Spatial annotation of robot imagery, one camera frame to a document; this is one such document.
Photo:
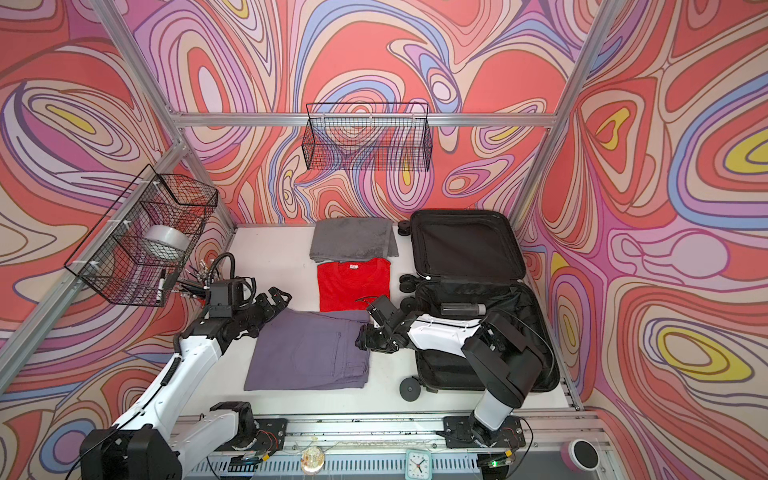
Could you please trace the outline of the purple jeans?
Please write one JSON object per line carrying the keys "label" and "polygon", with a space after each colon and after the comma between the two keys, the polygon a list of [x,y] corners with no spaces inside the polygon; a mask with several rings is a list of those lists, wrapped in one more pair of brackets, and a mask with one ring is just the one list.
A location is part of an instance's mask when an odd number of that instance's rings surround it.
{"label": "purple jeans", "polygon": [[365,311],[286,309],[260,332],[246,375],[246,391],[361,389],[370,352],[355,345],[369,323]]}

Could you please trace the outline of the red t-shirt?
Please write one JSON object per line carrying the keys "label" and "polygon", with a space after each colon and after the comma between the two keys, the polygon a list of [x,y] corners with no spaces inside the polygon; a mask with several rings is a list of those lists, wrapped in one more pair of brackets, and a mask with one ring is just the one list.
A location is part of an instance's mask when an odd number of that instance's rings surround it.
{"label": "red t-shirt", "polygon": [[390,297],[388,260],[327,262],[317,266],[321,312],[366,310],[379,297]]}

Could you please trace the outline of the clear white bottle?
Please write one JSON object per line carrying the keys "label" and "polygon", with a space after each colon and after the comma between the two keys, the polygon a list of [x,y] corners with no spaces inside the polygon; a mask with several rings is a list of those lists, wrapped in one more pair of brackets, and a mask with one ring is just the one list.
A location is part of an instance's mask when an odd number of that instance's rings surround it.
{"label": "clear white bottle", "polygon": [[448,302],[440,305],[440,316],[444,318],[481,318],[486,312],[486,306],[480,303]]}

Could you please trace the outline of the grey towel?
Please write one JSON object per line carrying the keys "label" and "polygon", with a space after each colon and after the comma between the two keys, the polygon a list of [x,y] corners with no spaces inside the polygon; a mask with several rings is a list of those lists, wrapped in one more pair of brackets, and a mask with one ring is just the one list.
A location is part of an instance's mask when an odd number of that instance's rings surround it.
{"label": "grey towel", "polygon": [[399,256],[393,222],[384,218],[335,218],[315,224],[309,257],[322,262],[366,262]]}

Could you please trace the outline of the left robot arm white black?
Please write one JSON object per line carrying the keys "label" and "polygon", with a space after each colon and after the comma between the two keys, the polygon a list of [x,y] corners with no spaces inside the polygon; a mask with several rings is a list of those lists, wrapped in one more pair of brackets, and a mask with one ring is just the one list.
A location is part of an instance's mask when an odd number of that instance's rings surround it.
{"label": "left robot arm white black", "polygon": [[245,401],[219,402],[198,423],[172,433],[183,408],[229,346],[255,338],[292,300],[276,287],[242,297],[241,280],[215,283],[203,311],[174,339],[174,353],[140,398],[79,451],[84,479],[182,479],[219,447],[269,456],[282,444],[264,432]]}

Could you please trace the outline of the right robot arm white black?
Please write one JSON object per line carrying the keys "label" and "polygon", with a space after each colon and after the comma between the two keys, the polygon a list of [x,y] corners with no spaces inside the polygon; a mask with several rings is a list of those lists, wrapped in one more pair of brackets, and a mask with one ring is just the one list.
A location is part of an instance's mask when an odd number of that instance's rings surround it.
{"label": "right robot arm white black", "polygon": [[477,437],[502,429],[520,408],[545,369],[546,356],[512,324],[512,317],[491,311],[481,319],[451,320],[429,314],[404,314],[372,307],[373,324],[361,327],[355,345],[363,351],[401,349],[438,351],[465,359],[483,385],[470,414]]}

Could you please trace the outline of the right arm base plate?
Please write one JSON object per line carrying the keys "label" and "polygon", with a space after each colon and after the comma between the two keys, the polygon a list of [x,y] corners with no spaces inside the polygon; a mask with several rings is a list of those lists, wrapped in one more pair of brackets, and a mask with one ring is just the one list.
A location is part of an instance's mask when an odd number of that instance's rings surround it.
{"label": "right arm base plate", "polygon": [[527,442],[521,418],[507,416],[501,426],[492,430],[472,416],[446,416],[443,429],[436,434],[445,439],[449,449],[505,448],[516,451]]}

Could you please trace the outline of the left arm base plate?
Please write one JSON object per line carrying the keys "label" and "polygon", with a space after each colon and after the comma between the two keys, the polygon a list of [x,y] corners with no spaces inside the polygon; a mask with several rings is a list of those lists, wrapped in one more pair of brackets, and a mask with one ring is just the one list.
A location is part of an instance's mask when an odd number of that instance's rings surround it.
{"label": "left arm base plate", "polygon": [[235,451],[273,454],[283,449],[287,426],[285,418],[257,418],[239,432],[228,447]]}

